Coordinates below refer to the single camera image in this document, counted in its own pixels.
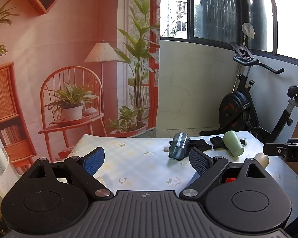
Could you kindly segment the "transparent teal plastic cup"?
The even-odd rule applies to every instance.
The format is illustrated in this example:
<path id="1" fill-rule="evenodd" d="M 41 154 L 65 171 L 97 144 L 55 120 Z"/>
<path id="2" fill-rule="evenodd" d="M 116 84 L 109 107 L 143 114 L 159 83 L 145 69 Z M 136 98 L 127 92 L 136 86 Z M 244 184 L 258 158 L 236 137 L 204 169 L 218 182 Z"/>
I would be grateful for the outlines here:
<path id="1" fill-rule="evenodd" d="M 183 132 L 175 134 L 169 146 L 168 156 L 177 161 L 183 160 L 186 157 L 189 141 L 188 134 Z"/>

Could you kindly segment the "black sock left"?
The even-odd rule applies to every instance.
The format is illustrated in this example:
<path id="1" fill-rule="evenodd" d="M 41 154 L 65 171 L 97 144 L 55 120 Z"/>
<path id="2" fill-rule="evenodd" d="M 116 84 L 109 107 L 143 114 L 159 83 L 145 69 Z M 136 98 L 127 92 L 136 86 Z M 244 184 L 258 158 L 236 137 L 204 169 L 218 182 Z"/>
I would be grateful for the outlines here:
<path id="1" fill-rule="evenodd" d="M 185 153 L 189 153 L 192 148 L 197 148 L 202 152 L 212 149 L 212 145 L 208 144 L 206 141 L 204 141 L 204 139 L 188 141 L 173 140 L 170 142 L 169 152 L 174 151 L 175 147 L 182 148 L 183 145 L 185 145 Z"/>

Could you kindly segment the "red plastic cup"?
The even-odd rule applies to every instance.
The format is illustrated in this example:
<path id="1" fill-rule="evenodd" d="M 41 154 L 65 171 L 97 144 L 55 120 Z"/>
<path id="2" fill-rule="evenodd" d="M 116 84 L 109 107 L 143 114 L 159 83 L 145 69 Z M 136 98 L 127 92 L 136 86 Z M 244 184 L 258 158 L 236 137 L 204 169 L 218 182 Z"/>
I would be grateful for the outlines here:
<path id="1" fill-rule="evenodd" d="M 231 183 L 231 182 L 234 182 L 234 181 L 236 181 L 236 177 L 232 177 L 232 178 L 227 178 L 226 180 L 225 180 L 225 182 L 226 183 Z"/>

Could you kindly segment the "beige gold plastic cup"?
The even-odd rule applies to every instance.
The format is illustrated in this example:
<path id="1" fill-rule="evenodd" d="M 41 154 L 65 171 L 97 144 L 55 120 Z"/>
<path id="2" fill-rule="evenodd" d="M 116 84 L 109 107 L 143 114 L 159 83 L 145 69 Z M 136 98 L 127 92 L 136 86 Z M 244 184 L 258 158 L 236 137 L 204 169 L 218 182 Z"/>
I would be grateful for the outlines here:
<path id="1" fill-rule="evenodd" d="M 269 157 L 264 153 L 257 153 L 254 159 L 265 169 L 269 164 Z"/>

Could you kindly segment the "floral checkered tablecloth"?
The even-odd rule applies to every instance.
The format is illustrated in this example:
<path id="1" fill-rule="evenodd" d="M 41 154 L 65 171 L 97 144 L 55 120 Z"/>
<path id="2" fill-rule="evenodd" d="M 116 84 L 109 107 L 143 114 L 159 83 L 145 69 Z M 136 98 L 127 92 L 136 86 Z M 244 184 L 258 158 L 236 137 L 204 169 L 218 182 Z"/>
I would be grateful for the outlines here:
<path id="1" fill-rule="evenodd" d="M 102 180 L 112 192 L 117 190 L 184 189 L 195 174 L 187 158 L 177 161 L 164 151 L 170 138 L 105 138 L 83 135 L 62 155 L 83 157 L 97 147 L 105 150 L 105 161 L 94 178 Z M 280 158 L 269 158 L 267 172 L 292 201 L 290 220 L 298 217 L 298 175 Z"/>

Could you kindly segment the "printed room backdrop cloth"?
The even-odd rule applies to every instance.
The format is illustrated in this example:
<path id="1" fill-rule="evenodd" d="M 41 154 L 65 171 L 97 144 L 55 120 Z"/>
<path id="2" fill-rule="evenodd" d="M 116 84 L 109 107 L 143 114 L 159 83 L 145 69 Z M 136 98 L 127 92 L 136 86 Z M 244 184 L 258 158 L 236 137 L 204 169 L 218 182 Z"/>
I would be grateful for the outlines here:
<path id="1" fill-rule="evenodd" d="M 0 144 L 24 172 L 156 130 L 160 0 L 0 0 Z"/>

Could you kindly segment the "white perforated laundry basket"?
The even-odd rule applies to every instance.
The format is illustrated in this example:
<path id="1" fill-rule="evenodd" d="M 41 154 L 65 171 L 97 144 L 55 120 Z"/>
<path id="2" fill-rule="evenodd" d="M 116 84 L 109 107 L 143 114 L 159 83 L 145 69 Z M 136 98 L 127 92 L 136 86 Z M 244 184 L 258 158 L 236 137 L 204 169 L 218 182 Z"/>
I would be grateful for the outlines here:
<path id="1" fill-rule="evenodd" d="M 5 149 L 0 148 L 0 197 L 3 198 L 19 180 L 20 175 L 10 162 Z"/>

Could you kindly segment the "black sock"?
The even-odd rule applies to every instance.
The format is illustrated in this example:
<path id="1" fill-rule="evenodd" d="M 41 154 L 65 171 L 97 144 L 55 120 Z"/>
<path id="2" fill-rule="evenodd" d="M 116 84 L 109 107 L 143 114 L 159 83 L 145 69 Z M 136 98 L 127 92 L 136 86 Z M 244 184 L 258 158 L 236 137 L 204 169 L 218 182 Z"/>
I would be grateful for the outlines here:
<path id="1" fill-rule="evenodd" d="M 210 142 L 214 149 L 239 149 L 247 145 L 247 142 L 243 139 L 237 141 L 232 141 L 231 143 L 225 144 L 223 139 L 219 136 L 210 138 Z"/>
<path id="2" fill-rule="evenodd" d="M 212 145 L 208 144 L 206 141 L 204 141 L 204 139 L 188 141 L 173 140 L 170 142 L 169 152 L 174 151 L 175 147 L 182 148 L 183 145 L 185 145 L 185 153 L 189 153 L 192 148 L 197 148 L 202 152 L 212 149 Z"/>

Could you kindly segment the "light green plastic cup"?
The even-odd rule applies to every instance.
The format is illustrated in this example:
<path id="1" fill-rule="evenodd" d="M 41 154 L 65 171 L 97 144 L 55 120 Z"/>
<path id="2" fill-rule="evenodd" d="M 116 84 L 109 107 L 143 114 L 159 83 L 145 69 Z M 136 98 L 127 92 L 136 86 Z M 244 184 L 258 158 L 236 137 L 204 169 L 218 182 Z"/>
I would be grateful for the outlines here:
<path id="1" fill-rule="evenodd" d="M 223 143 L 231 152 L 232 156 L 239 157 L 244 152 L 244 147 L 235 131 L 228 131 L 222 138 Z"/>

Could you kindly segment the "black sock right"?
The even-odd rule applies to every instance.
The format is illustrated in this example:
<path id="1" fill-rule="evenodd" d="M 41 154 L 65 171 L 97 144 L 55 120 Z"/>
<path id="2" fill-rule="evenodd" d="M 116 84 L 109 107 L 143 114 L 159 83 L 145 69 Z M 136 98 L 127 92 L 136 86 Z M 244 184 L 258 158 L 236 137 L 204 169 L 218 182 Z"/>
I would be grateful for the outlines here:
<path id="1" fill-rule="evenodd" d="M 247 145 L 247 142 L 243 139 L 237 141 L 232 141 L 231 143 L 225 144 L 223 139 L 219 136 L 210 138 L 210 142 L 214 149 L 239 149 Z"/>

